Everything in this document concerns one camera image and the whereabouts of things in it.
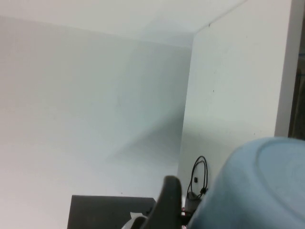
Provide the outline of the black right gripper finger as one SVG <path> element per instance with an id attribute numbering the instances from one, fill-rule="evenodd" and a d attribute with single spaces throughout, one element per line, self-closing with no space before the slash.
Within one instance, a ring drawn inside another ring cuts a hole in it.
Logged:
<path id="1" fill-rule="evenodd" d="M 177 177 L 166 176 L 159 198 L 148 218 L 138 217 L 134 229 L 180 229 L 182 188 Z"/>

